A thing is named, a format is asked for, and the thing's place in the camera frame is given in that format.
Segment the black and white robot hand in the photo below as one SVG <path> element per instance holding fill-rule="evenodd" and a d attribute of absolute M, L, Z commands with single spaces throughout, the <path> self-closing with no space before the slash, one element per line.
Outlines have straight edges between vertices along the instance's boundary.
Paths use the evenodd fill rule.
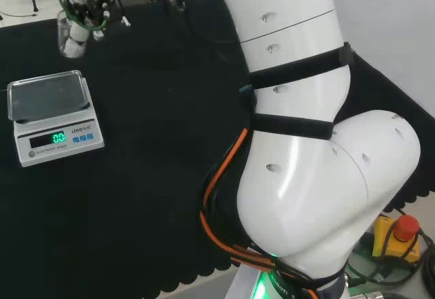
<path fill-rule="evenodd" d="M 131 22 L 120 0 L 61 0 L 58 47 L 66 58 L 85 55 L 88 40 L 102 41 L 109 33 L 127 29 Z"/>

